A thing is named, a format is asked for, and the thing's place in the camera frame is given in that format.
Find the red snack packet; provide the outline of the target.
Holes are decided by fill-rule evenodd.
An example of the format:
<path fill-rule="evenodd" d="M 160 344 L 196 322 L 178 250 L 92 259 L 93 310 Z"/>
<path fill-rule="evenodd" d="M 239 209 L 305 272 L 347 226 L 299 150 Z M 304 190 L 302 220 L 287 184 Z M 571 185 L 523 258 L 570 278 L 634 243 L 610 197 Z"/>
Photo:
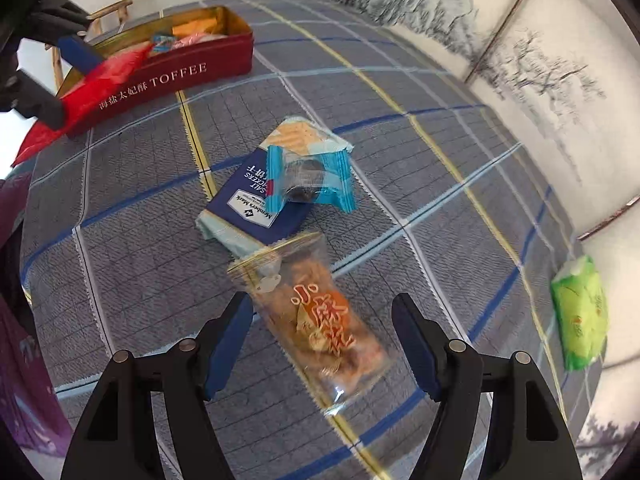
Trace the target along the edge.
<path fill-rule="evenodd" d="M 64 134 L 72 132 L 99 105 L 125 88 L 152 50 L 149 41 L 127 48 L 101 62 L 76 86 L 62 96 L 62 125 L 50 126 L 38 118 L 26 133 L 11 166 L 26 162 Z"/>

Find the orange snack pouch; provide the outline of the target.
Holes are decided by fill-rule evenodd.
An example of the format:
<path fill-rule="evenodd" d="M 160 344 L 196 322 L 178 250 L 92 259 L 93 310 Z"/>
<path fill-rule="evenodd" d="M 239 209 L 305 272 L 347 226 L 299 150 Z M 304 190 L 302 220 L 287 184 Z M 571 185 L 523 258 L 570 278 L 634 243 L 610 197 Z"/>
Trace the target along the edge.
<path fill-rule="evenodd" d="M 210 32 L 214 32 L 217 27 L 218 20 L 216 18 L 201 18 L 200 20 L 176 25 L 171 29 L 171 33 L 181 39 L 197 34 L 209 34 Z"/>

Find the clear orange fried twist bag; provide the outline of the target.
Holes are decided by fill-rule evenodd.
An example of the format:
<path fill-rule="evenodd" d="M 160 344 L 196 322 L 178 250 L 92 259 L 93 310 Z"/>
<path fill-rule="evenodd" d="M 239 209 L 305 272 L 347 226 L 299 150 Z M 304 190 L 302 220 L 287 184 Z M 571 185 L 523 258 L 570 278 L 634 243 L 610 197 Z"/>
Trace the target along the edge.
<path fill-rule="evenodd" d="M 232 280 L 328 415 L 373 387 L 392 355 L 335 283 L 326 238 L 301 232 L 234 260 Z"/>

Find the pink white patterned snack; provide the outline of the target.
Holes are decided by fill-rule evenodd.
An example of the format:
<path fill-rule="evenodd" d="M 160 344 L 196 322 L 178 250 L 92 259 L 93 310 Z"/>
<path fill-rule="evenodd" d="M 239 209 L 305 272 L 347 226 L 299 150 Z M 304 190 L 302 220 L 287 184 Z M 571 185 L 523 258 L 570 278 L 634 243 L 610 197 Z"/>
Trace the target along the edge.
<path fill-rule="evenodd" d="M 171 46 L 172 50 L 192 47 L 196 44 L 205 44 L 209 41 L 226 39 L 223 34 L 210 34 L 209 32 L 194 32 L 194 34 L 177 39 Z"/>

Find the wooden chair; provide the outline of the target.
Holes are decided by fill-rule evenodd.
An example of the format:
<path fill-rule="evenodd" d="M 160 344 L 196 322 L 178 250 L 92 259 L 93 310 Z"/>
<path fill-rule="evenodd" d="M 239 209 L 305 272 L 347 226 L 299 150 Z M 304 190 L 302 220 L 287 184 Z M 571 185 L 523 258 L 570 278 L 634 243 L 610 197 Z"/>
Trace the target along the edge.
<path fill-rule="evenodd" d="M 129 8 L 133 4 L 134 0 L 118 0 L 89 14 L 88 18 L 90 23 L 88 29 L 78 32 L 78 35 L 81 36 L 81 38 L 87 39 L 89 42 L 101 42 L 107 37 L 119 34 L 124 30 L 127 22 L 129 21 Z M 112 14 L 117 16 L 118 26 L 106 32 L 103 29 L 103 21 L 107 20 L 108 24 L 114 24 L 114 20 L 111 18 Z M 44 46 L 44 50 L 51 53 L 55 90 L 60 90 L 65 77 L 62 67 L 61 51 L 58 47 L 52 47 L 50 44 L 46 44 Z"/>

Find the red gold toffee tin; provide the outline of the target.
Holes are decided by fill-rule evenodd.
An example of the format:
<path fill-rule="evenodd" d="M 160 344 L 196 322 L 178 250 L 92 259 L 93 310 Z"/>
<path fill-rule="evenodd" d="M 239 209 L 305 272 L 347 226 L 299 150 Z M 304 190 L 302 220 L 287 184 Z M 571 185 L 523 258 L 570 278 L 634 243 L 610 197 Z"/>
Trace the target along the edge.
<path fill-rule="evenodd" d="M 151 54 L 126 84 L 100 99 L 66 136 L 78 136 L 99 122 L 166 94 L 247 74 L 253 64 L 254 34 L 244 18 L 228 6 L 209 6 L 156 18 L 98 42 L 96 50 L 111 55 L 137 42 L 150 41 L 162 32 L 171 32 L 176 26 L 201 20 L 216 21 L 212 40 Z"/>

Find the green tissue pack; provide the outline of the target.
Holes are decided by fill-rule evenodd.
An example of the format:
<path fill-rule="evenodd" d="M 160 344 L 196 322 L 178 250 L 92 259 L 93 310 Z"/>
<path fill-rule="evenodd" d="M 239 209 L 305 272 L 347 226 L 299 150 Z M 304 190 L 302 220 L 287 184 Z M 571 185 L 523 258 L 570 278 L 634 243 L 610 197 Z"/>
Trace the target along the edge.
<path fill-rule="evenodd" d="M 608 336 L 608 302 L 593 258 L 565 263 L 550 289 L 565 368 L 583 370 L 601 355 Z"/>

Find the navy cracker packet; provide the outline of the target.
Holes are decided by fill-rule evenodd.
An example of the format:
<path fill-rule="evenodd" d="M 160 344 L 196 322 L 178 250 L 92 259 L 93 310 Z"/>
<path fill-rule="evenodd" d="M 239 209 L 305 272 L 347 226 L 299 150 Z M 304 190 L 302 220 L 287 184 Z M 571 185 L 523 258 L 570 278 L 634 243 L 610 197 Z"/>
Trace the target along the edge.
<path fill-rule="evenodd" d="M 341 151 L 352 144 L 331 130 L 300 116 L 290 116 L 251 152 L 195 223 L 206 240 L 216 240 L 237 257 L 293 235 L 302 226 L 310 208 L 320 204 L 288 203 L 278 214 L 266 211 L 266 159 L 271 145 L 299 155 Z"/>

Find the blue clear cookie wrapper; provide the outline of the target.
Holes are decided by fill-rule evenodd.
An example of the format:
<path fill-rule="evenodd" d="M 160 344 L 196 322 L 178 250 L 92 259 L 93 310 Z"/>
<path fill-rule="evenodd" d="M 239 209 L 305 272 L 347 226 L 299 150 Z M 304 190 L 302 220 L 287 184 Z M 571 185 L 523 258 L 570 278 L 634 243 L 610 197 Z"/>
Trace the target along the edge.
<path fill-rule="evenodd" d="M 331 205 L 343 212 L 357 208 L 349 152 L 299 155 L 271 145 L 266 159 L 266 211 L 278 214 L 288 203 Z"/>

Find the painted folding screen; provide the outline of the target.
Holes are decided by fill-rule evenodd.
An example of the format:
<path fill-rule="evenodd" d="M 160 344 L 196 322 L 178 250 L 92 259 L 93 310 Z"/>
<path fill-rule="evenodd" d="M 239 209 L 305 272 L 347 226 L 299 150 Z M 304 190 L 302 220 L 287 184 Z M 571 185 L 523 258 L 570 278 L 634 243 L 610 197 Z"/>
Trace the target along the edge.
<path fill-rule="evenodd" d="M 578 437 L 586 477 L 601 477 L 639 429 L 639 0 L 336 1 L 461 78 L 555 186 L 610 307 Z"/>

